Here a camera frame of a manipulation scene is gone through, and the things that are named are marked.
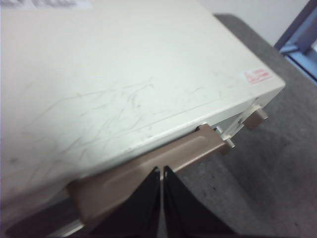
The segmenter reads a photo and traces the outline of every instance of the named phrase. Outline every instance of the gray floor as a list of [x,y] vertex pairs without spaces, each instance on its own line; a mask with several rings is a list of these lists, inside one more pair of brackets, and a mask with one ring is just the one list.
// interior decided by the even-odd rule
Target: gray floor
[[[213,155],[178,176],[241,234],[317,236],[317,87],[245,23],[218,15],[286,81],[256,130],[242,129],[226,156]],[[164,224],[159,237],[166,237]]]

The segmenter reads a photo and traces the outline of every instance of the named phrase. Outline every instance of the white wall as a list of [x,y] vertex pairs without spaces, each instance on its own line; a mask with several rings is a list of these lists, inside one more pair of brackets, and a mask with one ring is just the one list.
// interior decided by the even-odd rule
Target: white wall
[[309,0],[199,0],[211,13],[231,13],[272,46]]

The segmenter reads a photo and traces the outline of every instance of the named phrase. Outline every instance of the scratch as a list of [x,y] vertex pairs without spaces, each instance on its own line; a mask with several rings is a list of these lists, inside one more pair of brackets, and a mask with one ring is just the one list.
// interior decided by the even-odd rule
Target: scratch
[[29,180],[27,181],[27,185],[32,181],[32,179],[34,178],[35,174],[37,173],[37,171],[39,170],[40,166],[37,166],[36,169],[33,171],[31,177],[29,178]]
[[27,124],[25,127],[28,127],[30,125],[32,125],[33,123],[35,123],[39,118],[43,117],[46,113],[48,113],[49,111],[51,111],[53,108],[55,108],[57,105],[59,105],[60,103],[69,101],[69,100],[73,100],[73,99],[82,99],[84,97],[87,96],[91,96],[91,95],[95,95],[95,94],[103,94],[105,92],[107,92],[109,90],[103,90],[103,91],[96,91],[96,92],[91,92],[91,93],[85,93],[85,94],[77,94],[76,96],[73,97],[67,97],[67,98],[63,98],[58,100],[57,102],[53,103],[52,105],[50,105],[49,107],[47,107],[44,111],[42,111],[40,114],[38,114],[29,124]]
[[141,120],[143,117],[140,117],[131,127],[130,129],[133,129]]
[[196,93],[198,90],[202,89],[202,87],[196,88],[193,92],[191,92],[189,95],[192,95],[193,93]]
[[94,140],[97,139],[97,137],[100,135],[100,133],[102,132],[102,130],[103,130],[104,127],[108,124],[109,121],[110,121],[110,120],[108,119],[107,121],[105,121],[105,122],[103,123],[103,125],[100,127],[99,131],[98,131],[97,134],[95,135]]
[[59,151],[59,152],[57,153],[57,155],[55,156],[55,158],[57,158],[57,156],[60,156],[60,155],[62,155],[62,154],[67,153],[72,147],[74,147],[74,145],[77,144],[77,142],[78,142],[80,139],[81,139],[81,137],[78,137],[78,138],[77,138],[76,140],[74,140],[66,149],[64,149],[64,150],[62,150],[62,151]]
[[140,89],[136,90],[135,92],[133,92],[133,93],[128,97],[128,100],[127,100],[127,101],[130,101],[133,96],[135,96],[138,92],[140,92],[140,91],[146,89],[147,87],[148,87],[148,85],[145,85],[145,86],[143,86],[142,88],[140,88]]
[[94,110],[97,110],[97,109],[100,109],[100,108],[105,108],[108,105],[109,105],[108,103],[107,104],[102,104],[101,106],[94,108]]
[[84,149],[83,152],[81,153],[81,155],[79,156],[79,159],[78,159],[79,161],[81,161],[83,159],[84,154],[86,153],[86,150],[87,149]]
[[139,86],[139,85],[142,85],[142,84],[151,82],[151,81],[152,81],[152,77],[151,77],[150,79],[145,80],[145,81],[140,82],[140,83],[136,83],[136,84],[131,84],[131,85],[124,86],[123,88],[132,88],[132,87]]

